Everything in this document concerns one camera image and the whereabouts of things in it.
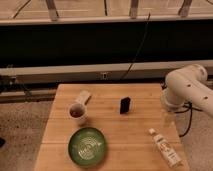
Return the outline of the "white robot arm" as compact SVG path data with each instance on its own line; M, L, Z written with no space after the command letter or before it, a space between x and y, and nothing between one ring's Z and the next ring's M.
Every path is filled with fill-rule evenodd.
M165 77L166 88L161 95L163 107L175 112L188 101L213 118L213 90L205 85L207 76L206 69L199 64L169 72Z

